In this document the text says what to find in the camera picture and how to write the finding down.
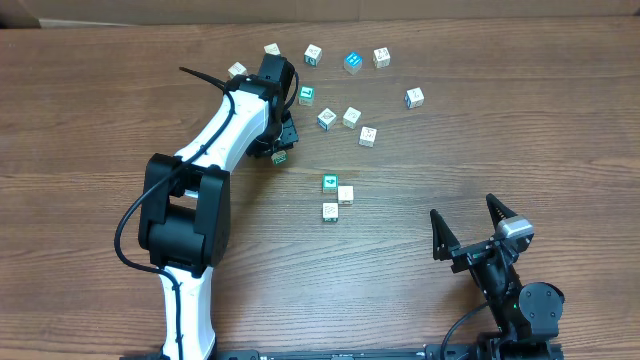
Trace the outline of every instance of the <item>black cable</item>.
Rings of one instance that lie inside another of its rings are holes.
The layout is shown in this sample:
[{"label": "black cable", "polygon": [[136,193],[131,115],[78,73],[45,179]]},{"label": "black cable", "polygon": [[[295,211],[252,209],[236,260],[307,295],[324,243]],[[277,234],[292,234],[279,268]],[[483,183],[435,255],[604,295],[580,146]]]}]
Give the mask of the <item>black cable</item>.
[{"label": "black cable", "polygon": [[285,110],[289,110],[291,105],[293,105],[293,102],[296,101],[296,94],[298,93],[298,83],[300,82],[300,77],[298,76],[298,72],[297,71],[294,71],[293,75],[296,76],[296,91],[293,92],[293,95],[291,96],[291,98],[289,98],[289,101],[287,101],[287,103],[284,104],[284,109]]},{"label": "black cable", "polygon": [[451,335],[453,335],[453,332],[456,331],[456,329],[460,325],[462,325],[463,322],[467,321],[467,319],[477,314],[480,310],[486,308],[488,305],[489,303],[486,302],[478,306],[477,308],[469,311],[465,316],[463,316],[462,318],[460,318],[460,320],[458,320],[455,324],[453,324],[451,329],[449,329],[449,332],[447,333],[447,335],[445,335],[444,340],[442,340],[442,345],[440,345],[440,360],[446,360],[446,357],[445,357],[446,347],[447,347],[447,343],[449,342],[449,338],[451,338]]},{"label": "black cable", "polygon": [[[215,83],[213,83],[212,81],[210,81],[211,79],[213,79],[213,81],[217,80],[220,83],[222,83],[221,80],[216,79],[212,76],[206,75],[206,74],[202,74],[202,73],[198,73],[197,71],[192,71],[186,68],[180,68],[180,70],[188,72],[192,75],[195,75],[211,84],[213,84],[214,86],[218,87]],[[205,75],[208,78],[203,78],[200,77],[194,73],[200,74],[200,75]],[[223,92],[223,100],[224,100],[224,96],[226,95],[227,98],[229,99],[229,104],[230,104],[230,108],[229,108],[229,114],[227,115],[227,118],[225,119],[225,121],[222,123],[222,125],[220,126],[220,128],[218,128],[218,130],[215,132],[215,134],[213,134],[213,136],[207,140],[207,142],[200,146],[200,149],[198,149],[198,151],[191,156],[189,159],[183,161],[180,165],[178,165],[178,167],[176,167],[173,171],[171,171],[171,173],[169,173],[169,175],[163,177],[162,179],[160,179],[160,181],[158,181],[155,185],[153,185],[151,188],[149,188],[149,190],[145,191],[142,195],[140,195],[140,197],[134,201],[133,204],[131,204],[131,206],[129,207],[129,209],[125,212],[124,216],[122,216],[122,219],[120,219],[120,222],[118,223],[118,227],[116,228],[116,233],[115,236],[113,238],[113,246],[116,250],[116,255],[118,255],[118,258],[120,259],[120,261],[122,261],[122,263],[124,263],[125,265],[132,267],[134,269],[137,270],[141,270],[141,271],[145,271],[145,272],[150,272],[153,274],[159,274],[162,275],[164,277],[166,277],[167,279],[169,279],[169,281],[171,281],[172,284],[172,290],[175,291],[175,296],[176,296],[176,342],[178,343],[178,358],[179,360],[183,360],[183,349],[182,349],[182,331],[180,329],[180,284],[178,284],[178,280],[176,280],[176,278],[171,275],[171,273],[163,270],[163,269],[158,269],[158,268],[153,268],[150,266],[145,266],[145,265],[140,265],[137,263],[134,263],[133,261],[127,259],[126,256],[124,256],[124,254],[122,253],[122,248],[120,246],[120,239],[122,237],[122,231],[124,230],[125,225],[127,224],[127,221],[129,221],[129,218],[131,218],[131,216],[133,215],[133,213],[136,211],[136,209],[138,207],[140,207],[140,205],[142,204],[142,202],[144,201],[144,199],[146,199],[147,197],[149,197],[149,195],[151,195],[154,191],[156,191],[160,186],[162,186],[164,183],[166,183],[167,181],[169,181],[170,179],[174,178],[178,173],[180,173],[182,170],[184,170],[187,166],[191,165],[194,161],[196,161],[200,156],[202,156],[202,154],[204,154],[207,149],[213,144],[213,142],[220,136],[220,134],[222,134],[222,132],[224,131],[224,129],[227,127],[227,125],[229,125],[229,122],[231,122],[231,119],[233,118],[233,115],[235,114],[235,102],[233,101],[233,97],[231,96],[231,94],[229,93],[229,91],[227,89],[224,88],[224,86],[219,87],[222,89]]]}]

